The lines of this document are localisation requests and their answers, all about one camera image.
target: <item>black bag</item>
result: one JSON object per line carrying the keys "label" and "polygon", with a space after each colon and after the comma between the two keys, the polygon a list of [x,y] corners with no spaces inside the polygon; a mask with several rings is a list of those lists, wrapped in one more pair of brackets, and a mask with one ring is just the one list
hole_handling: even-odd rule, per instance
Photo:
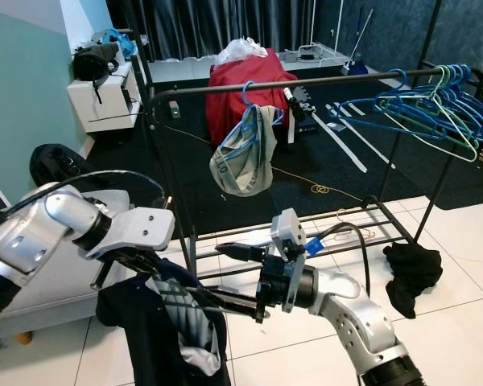
{"label": "black bag", "polygon": [[118,70],[118,62],[114,59],[118,52],[116,43],[97,44],[82,48],[73,58],[73,75],[79,80],[93,82],[98,102],[102,104],[98,88],[107,80],[109,74]]}
{"label": "black bag", "polygon": [[32,152],[29,169],[38,187],[95,171],[78,153],[60,144],[36,147]]}

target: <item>white shelf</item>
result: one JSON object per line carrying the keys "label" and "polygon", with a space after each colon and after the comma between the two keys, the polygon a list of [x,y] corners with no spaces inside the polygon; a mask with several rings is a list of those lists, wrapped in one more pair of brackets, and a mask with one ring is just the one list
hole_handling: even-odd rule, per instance
{"label": "white shelf", "polygon": [[[134,127],[138,117],[135,114],[140,108],[137,102],[140,96],[131,62],[119,66],[98,88],[102,103],[98,100],[93,82],[74,80],[67,90],[80,123],[87,133]],[[129,97],[137,100],[132,102],[130,111],[122,90],[128,91]]]}

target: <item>clothing rack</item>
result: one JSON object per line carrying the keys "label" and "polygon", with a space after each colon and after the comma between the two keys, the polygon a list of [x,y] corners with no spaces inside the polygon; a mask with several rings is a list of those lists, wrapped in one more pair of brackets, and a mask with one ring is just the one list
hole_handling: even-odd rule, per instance
{"label": "clothing rack", "polygon": [[[196,274],[197,260],[206,258],[206,257],[217,256],[220,253],[211,252],[211,253],[203,253],[200,255],[196,255],[196,242],[211,239],[215,236],[199,237],[196,234],[195,226],[193,224],[192,218],[188,211],[188,205],[186,204],[182,194],[180,182],[178,179],[175,178],[177,174],[175,172],[175,164],[173,162],[169,147],[167,145],[166,132],[164,129],[157,129],[157,125],[158,125],[158,122],[160,121],[161,113],[162,113],[161,107],[163,106],[163,103],[168,102],[169,100],[174,100],[177,97],[191,96],[191,95],[205,95],[205,94],[220,93],[220,92],[242,91],[245,85],[231,84],[231,85],[216,86],[216,87],[184,88],[184,89],[167,90],[163,92],[158,92],[157,94],[154,93],[155,85],[152,83],[151,74],[148,69],[147,61],[145,59],[132,5],[128,0],[124,0],[124,5],[126,6],[127,21],[130,24],[130,28],[134,32],[134,37],[135,37],[136,43],[138,44],[139,55],[142,61],[142,68],[145,73],[145,77],[147,79],[147,84],[145,87],[143,87],[144,81],[142,76],[142,69],[139,65],[137,57],[133,56],[132,61],[133,61],[134,74],[138,81],[138,89],[140,90],[140,97],[145,111],[145,115],[143,116],[145,119],[143,120],[142,130],[143,130],[149,151],[151,153],[151,156],[154,159],[154,162],[156,163],[157,161],[160,161],[163,165],[162,169],[163,169],[163,179],[164,179],[165,187],[169,191],[170,195],[174,197],[174,200],[172,201],[172,205],[175,213],[175,225],[180,239],[180,245],[183,250],[184,259],[186,261],[186,266],[190,272],[192,272],[193,274]],[[406,75],[408,77],[432,76],[437,74],[440,74],[440,70],[436,68],[406,71]],[[322,84],[348,84],[348,83],[356,83],[356,82],[362,82],[362,81],[368,81],[368,80],[394,79],[399,77],[402,77],[402,75],[397,72],[384,72],[384,73],[374,73],[374,74],[355,75],[355,76],[335,76],[335,77],[329,77],[329,78],[316,78],[316,79],[309,79],[309,80],[292,80],[292,81],[257,83],[257,84],[251,84],[247,88],[247,90],[250,91],[250,90],[268,89],[268,88],[317,86]],[[442,190],[442,187],[444,185],[444,181],[447,177],[447,173],[451,164],[450,162],[446,162],[440,174],[438,183],[436,184],[435,191],[433,192],[433,195],[430,199],[430,203],[427,206],[426,211],[424,212],[423,219],[416,231],[415,236],[412,236],[382,202],[382,197],[386,189],[386,184],[390,176],[390,171],[394,163],[394,158],[397,153],[397,148],[398,148],[398,144],[401,136],[402,134],[400,132],[397,132],[395,134],[394,143],[392,145],[390,156],[388,157],[389,162],[386,166],[386,170],[383,175],[383,179],[381,182],[381,186],[379,187],[377,196],[365,199],[361,205],[361,209],[346,212],[350,214],[350,213],[358,213],[358,212],[364,212],[364,211],[373,211],[378,209],[386,217],[385,221],[380,221],[377,223],[361,224],[358,227],[372,228],[372,227],[382,226],[385,224],[392,224],[400,235],[398,237],[389,237],[386,239],[371,241],[366,243],[366,246],[388,244],[390,242],[399,241],[399,240],[405,240],[408,243],[412,243],[412,244],[416,243],[420,237],[420,234],[422,233],[422,230],[424,229],[424,226],[427,222],[427,218],[431,213],[432,207],[435,204],[440,194],[440,191]],[[448,160],[452,161],[453,156],[448,156]],[[181,214],[184,214],[184,222],[183,222],[183,219],[180,218]],[[336,214],[325,215],[325,216],[318,217],[318,219],[335,217],[335,216]],[[189,246],[186,245],[186,242],[184,239],[184,226],[186,226],[186,229],[188,230],[189,239],[190,239]],[[261,227],[252,228],[250,230],[266,229],[266,228],[270,228],[270,226],[261,226]],[[222,234],[222,236],[235,235],[242,232],[246,232],[246,231],[227,232]],[[346,252],[346,251],[358,249],[358,248],[360,248],[359,245],[354,245],[354,246],[349,246],[344,248],[329,249],[326,252],[317,253],[314,257]],[[260,267],[256,266],[256,267],[251,267],[247,269],[237,269],[229,272],[215,273],[215,274],[199,277],[199,279],[204,280],[212,277],[234,275],[237,273],[244,273],[244,272],[249,272],[257,269],[260,269]]]}

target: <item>black carpet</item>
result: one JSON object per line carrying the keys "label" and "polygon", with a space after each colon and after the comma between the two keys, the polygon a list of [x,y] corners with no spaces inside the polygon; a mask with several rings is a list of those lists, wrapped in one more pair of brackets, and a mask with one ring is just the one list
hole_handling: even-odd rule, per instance
{"label": "black carpet", "polygon": [[[337,76],[338,68],[318,68],[294,71],[300,79]],[[201,87],[208,80],[186,80],[158,84],[158,91],[173,88]],[[359,84],[316,86],[308,88],[317,115],[328,122],[326,103],[346,101],[356,97],[373,97],[387,90],[384,84],[371,81]],[[187,96],[177,100],[179,120],[167,119],[167,125],[209,140],[204,115],[204,96]],[[355,125],[369,142],[384,155],[390,152],[394,133]],[[312,194],[310,184],[274,171],[272,187],[259,195],[238,198],[227,195],[215,184],[208,168],[213,149],[169,129],[164,130],[173,156],[176,178],[180,181],[188,210],[199,233],[270,222],[271,217],[287,207],[300,216],[355,207],[358,202],[332,191],[326,195]],[[296,137],[293,146],[279,145],[272,165],[329,187],[347,191],[363,198],[378,193],[385,163],[348,129],[339,133],[341,139],[368,168],[357,169],[345,153],[322,130]],[[97,168],[125,168],[136,170],[162,180],[161,166],[148,153],[142,135],[141,119],[133,129],[100,133],[88,160]],[[397,170],[390,174],[384,200],[430,195],[441,172],[445,156],[414,138],[403,135],[395,162]],[[128,192],[137,205],[151,205],[155,193],[137,180],[129,180]],[[465,207],[483,202],[483,166],[456,160],[449,173],[446,189],[438,206],[443,209]]]}

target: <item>dark curtain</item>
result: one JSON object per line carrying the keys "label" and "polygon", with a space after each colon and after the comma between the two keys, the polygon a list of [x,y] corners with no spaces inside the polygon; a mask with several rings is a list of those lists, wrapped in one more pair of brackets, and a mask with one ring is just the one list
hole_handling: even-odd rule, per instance
{"label": "dark curtain", "polygon": [[240,36],[276,52],[309,43],[312,0],[236,0],[236,6]]}
{"label": "dark curtain", "polygon": [[[148,35],[151,61],[214,55],[241,37],[277,52],[309,43],[313,0],[127,1],[132,1],[140,33]],[[107,5],[113,26],[128,27],[123,1],[107,0]]]}

